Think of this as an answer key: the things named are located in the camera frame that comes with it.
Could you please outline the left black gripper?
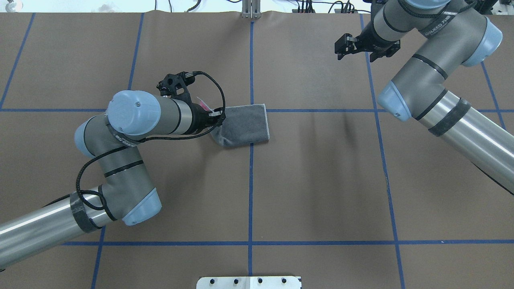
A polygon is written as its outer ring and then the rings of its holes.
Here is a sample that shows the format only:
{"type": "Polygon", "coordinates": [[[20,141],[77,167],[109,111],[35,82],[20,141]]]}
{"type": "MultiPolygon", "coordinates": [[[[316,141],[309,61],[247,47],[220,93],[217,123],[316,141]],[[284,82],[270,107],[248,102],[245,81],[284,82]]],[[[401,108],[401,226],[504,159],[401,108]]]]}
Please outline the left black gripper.
{"type": "Polygon", "coordinates": [[[191,104],[189,108],[191,108],[192,112],[189,134],[199,134],[206,128],[222,126],[226,119],[224,106],[214,110],[206,110],[199,104],[191,104]]]}

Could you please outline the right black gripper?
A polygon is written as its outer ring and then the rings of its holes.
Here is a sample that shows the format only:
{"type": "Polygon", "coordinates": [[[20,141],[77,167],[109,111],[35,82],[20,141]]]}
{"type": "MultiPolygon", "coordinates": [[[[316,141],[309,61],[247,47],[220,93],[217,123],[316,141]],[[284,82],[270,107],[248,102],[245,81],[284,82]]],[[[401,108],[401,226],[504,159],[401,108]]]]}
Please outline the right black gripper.
{"type": "Polygon", "coordinates": [[[345,33],[335,42],[338,61],[346,55],[368,52],[369,62],[372,63],[381,57],[392,57],[400,48],[400,40],[384,40],[378,35],[373,24],[367,24],[356,39],[351,34],[345,33]]]}

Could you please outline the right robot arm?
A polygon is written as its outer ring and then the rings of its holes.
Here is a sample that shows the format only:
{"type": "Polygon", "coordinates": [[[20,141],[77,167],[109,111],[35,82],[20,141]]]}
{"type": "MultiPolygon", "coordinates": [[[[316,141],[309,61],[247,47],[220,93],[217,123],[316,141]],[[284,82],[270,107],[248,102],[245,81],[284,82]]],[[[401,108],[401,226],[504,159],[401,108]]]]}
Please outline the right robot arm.
{"type": "Polygon", "coordinates": [[[391,57],[416,29],[426,42],[384,87],[378,104],[398,120],[411,118],[463,154],[483,174],[513,193],[513,136],[444,87],[459,66],[472,67],[501,44],[502,32],[472,0],[380,0],[353,37],[335,42],[338,60],[369,52],[370,62],[391,57]]]}

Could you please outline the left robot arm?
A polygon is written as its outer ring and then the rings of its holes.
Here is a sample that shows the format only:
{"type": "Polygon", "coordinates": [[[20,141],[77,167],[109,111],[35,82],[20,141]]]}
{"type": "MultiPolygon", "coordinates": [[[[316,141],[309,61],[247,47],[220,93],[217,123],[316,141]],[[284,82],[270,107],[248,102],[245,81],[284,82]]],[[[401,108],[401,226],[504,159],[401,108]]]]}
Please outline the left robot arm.
{"type": "Polygon", "coordinates": [[[76,147],[89,158],[75,190],[1,225],[1,270],[111,222],[133,226],[158,214],[161,201],[138,145],[204,136],[223,123],[225,110],[225,100],[206,110],[191,101],[187,90],[160,96],[142,90],[116,93],[104,113],[75,132],[76,147]]]}

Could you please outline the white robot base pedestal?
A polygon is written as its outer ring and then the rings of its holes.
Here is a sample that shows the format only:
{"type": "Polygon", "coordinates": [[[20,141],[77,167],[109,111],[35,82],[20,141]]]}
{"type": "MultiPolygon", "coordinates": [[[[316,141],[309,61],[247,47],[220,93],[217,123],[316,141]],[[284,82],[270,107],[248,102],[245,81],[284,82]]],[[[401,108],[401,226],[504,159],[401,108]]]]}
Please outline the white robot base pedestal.
{"type": "Polygon", "coordinates": [[[297,276],[235,276],[202,277],[197,289],[301,289],[302,280],[297,276]]]}

